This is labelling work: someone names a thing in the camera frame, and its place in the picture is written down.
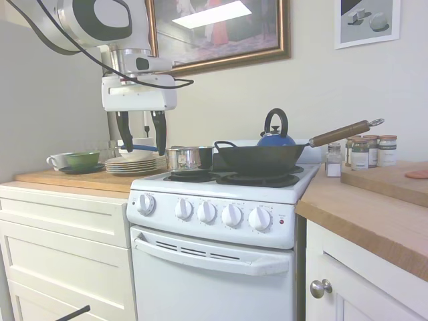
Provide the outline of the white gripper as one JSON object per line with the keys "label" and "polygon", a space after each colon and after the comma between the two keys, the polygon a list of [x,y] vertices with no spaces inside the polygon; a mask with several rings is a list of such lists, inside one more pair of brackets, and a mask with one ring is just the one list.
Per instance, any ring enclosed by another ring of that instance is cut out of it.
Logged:
{"label": "white gripper", "polygon": [[160,156],[165,155],[167,143],[166,110],[177,107],[175,89],[158,89],[140,84],[122,84],[118,76],[102,78],[102,105],[107,112],[116,112],[116,123],[123,146],[133,151],[129,128],[129,111],[152,111],[151,117],[156,132],[156,147]]}

